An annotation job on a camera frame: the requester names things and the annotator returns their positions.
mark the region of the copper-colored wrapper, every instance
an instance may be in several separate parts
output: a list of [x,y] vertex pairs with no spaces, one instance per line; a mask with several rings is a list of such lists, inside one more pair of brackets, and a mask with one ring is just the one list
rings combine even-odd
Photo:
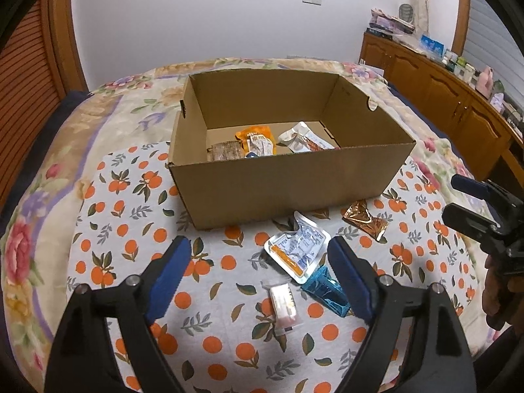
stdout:
[[388,222],[380,217],[373,217],[366,206],[365,200],[358,200],[349,206],[344,218],[359,229],[362,229],[375,241],[380,242]]

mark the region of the wooden cabinet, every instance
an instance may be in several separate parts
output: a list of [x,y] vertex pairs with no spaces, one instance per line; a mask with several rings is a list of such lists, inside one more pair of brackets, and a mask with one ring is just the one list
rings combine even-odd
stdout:
[[460,113],[450,138],[475,178],[487,178],[509,148],[511,134],[487,102],[471,99]]
[[[484,97],[425,56],[365,33],[361,59],[384,69],[386,80],[450,138],[476,179],[486,179],[501,157],[507,160],[512,143],[524,147]],[[518,171],[524,183],[524,166]]]
[[418,109],[446,135],[453,132],[457,114],[465,109],[468,94],[446,74],[429,70],[419,82]]

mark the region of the orange print cloth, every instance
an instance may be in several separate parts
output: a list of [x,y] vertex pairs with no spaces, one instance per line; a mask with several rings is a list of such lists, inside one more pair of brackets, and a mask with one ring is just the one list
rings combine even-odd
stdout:
[[[261,281],[278,275],[263,245],[287,229],[286,221],[196,231],[166,167],[167,151],[166,142],[133,146],[98,165],[71,247],[67,275],[72,287],[78,282],[93,288],[118,285],[184,234],[191,241],[191,261],[166,316],[151,326],[184,389],[335,391],[368,327],[352,315],[338,317],[293,286],[304,323],[276,337],[274,311]],[[381,243],[343,220],[347,207],[305,215],[331,235],[346,238],[379,274],[415,287],[442,282],[462,314],[475,295],[476,273],[460,236],[442,224],[444,199],[415,161],[408,158],[382,196],[367,205],[371,215],[388,221]],[[122,379],[140,389],[118,324],[113,322],[109,332]],[[385,382],[398,374],[408,335],[405,321]]]

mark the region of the metal screw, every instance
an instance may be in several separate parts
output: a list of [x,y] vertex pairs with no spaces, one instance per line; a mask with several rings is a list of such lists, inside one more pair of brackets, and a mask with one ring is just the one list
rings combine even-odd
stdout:
[[87,291],[89,291],[90,288],[89,288],[89,285],[87,285],[86,283],[81,283],[80,285],[78,285],[75,289],[74,289],[74,292],[76,294],[85,294]]
[[382,285],[384,285],[384,286],[386,286],[386,287],[390,287],[390,286],[393,285],[394,279],[393,279],[390,275],[388,275],[388,274],[384,274],[384,275],[382,275],[380,278],[378,278],[378,281],[379,281]]
[[440,282],[433,282],[431,284],[431,289],[435,291],[437,294],[442,294],[445,291],[444,287]]
[[137,274],[132,274],[126,278],[126,284],[130,287],[135,287],[140,283],[140,276]]

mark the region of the bedspread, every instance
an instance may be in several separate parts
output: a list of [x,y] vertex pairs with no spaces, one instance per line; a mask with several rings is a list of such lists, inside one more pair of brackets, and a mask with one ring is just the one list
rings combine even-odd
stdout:
[[[73,237],[78,235],[78,232],[75,234],[77,217],[81,218],[79,211],[83,199],[90,196],[92,179],[98,175],[100,162],[110,152],[169,140],[188,74],[241,67],[309,69],[345,75],[417,138],[411,157],[420,170],[419,184],[435,192],[434,201],[440,205],[457,202],[489,217],[485,204],[451,188],[453,174],[470,174],[453,154],[449,142],[439,139],[407,106],[392,96],[383,78],[357,65],[298,59],[218,59],[169,65],[108,83],[93,92],[93,96],[64,123],[0,240],[2,289],[11,347],[23,374],[38,391],[43,390],[50,345],[65,308],[66,290],[71,291],[77,282],[74,277],[66,278],[69,252],[73,241],[81,244],[81,240]],[[111,161],[124,155],[125,152],[114,153]],[[384,200],[389,206],[384,209],[385,213],[400,208],[395,204],[400,200],[394,195],[398,195],[402,185],[398,183],[395,189],[385,192],[390,194]],[[425,205],[429,208],[434,201]],[[431,208],[424,208],[424,211],[431,211]],[[433,223],[429,229],[442,240],[440,224]],[[457,244],[465,242],[464,257],[453,256],[460,260],[461,270],[467,260],[471,262],[467,286],[459,288],[462,292],[456,307],[461,313],[472,353],[475,353],[485,344],[487,334],[479,303],[485,275],[484,256],[478,245],[467,238],[460,235],[450,238],[453,239],[450,249],[460,249]],[[438,267],[441,262],[446,263],[447,257],[442,254]],[[458,286],[458,281],[454,278],[449,282],[456,282]]]

